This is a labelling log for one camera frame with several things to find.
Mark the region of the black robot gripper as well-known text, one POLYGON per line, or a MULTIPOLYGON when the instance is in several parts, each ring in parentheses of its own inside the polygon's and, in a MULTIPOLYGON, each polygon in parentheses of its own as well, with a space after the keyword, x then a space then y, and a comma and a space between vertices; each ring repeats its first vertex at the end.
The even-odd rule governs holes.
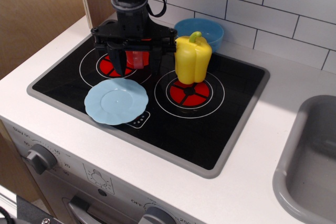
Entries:
POLYGON ((176 52, 177 30, 155 23, 150 9, 139 11, 116 11, 117 19, 108 19, 91 29, 96 47, 107 47, 115 71, 124 76, 127 66, 125 51, 150 51, 150 68, 153 75, 160 70, 162 56, 176 52))

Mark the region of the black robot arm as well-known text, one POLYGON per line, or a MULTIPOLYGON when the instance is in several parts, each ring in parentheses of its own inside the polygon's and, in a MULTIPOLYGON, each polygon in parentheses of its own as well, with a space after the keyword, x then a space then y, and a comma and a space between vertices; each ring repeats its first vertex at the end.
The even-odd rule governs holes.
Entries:
POLYGON ((95 48, 105 51, 115 71, 123 76, 128 51, 149 53, 152 74, 160 69, 162 57, 176 52, 177 30, 159 25, 153 16, 148 0, 111 0, 117 20, 108 20, 91 30, 95 48))

